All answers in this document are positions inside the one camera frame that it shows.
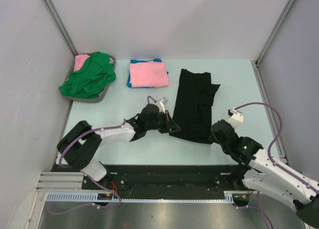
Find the black polo shirt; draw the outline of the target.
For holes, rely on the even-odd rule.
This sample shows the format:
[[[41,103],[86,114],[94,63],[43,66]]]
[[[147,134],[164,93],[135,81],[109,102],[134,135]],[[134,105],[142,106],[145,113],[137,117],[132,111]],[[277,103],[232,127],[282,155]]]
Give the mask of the black polo shirt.
[[[210,73],[181,69],[172,120],[180,131],[170,136],[202,144],[213,144],[212,106],[219,84],[212,84]]]

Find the grey laundry tray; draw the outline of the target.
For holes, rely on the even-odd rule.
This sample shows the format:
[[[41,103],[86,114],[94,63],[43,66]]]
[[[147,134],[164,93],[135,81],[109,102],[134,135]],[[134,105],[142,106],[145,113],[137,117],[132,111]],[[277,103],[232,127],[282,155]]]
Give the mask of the grey laundry tray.
[[[116,59],[113,56],[110,56],[110,58],[111,58],[111,62],[114,63],[113,69],[115,70]],[[70,69],[70,71],[68,72],[68,76],[73,70],[74,70],[74,68]],[[104,90],[100,93],[100,95],[94,99],[78,99],[78,98],[73,98],[73,97],[66,97],[66,98],[69,100],[72,100],[72,101],[77,101],[77,102],[82,102],[82,103],[98,103],[103,99],[108,87],[109,87],[109,84],[104,88]]]

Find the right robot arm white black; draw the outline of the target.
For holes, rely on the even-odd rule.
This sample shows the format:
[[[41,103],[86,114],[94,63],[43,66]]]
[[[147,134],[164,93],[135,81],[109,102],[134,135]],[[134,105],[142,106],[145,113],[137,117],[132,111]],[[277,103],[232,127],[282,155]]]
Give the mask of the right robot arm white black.
[[[246,169],[231,175],[230,185],[254,189],[285,204],[305,224],[319,227],[319,183],[272,157],[261,144],[239,137],[225,120],[211,126],[212,137],[222,151]]]

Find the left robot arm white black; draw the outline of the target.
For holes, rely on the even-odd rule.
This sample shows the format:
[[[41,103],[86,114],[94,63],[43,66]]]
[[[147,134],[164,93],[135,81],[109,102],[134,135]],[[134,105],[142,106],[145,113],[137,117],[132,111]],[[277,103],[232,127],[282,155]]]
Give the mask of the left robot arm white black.
[[[159,133],[179,132],[164,106],[147,104],[140,113],[124,119],[120,125],[93,127],[87,121],[78,122],[58,143],[59,164],[66,161],[66,167],[82,172],[92,179],[99,189],[109,186],[107,168],[94,158],[97,149],[116,142],[132,142],[141,139],[150,130]]]

